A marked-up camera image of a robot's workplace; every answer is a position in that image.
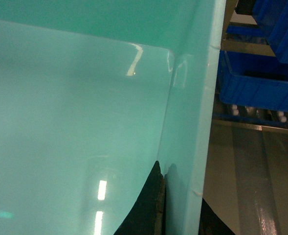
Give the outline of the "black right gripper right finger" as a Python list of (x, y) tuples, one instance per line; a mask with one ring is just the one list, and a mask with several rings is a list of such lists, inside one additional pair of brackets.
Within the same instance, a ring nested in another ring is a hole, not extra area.
[(199, 224), (200, 235), (227, 235), (228, 227), (214, 213), (207, 202), (203, 199)]

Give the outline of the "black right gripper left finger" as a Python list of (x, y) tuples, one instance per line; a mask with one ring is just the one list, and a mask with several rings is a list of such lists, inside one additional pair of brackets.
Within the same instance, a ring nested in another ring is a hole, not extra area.
[(161, 235), (165, 207), (165, 179), (155, 161), (132, 209), (116, 235)]

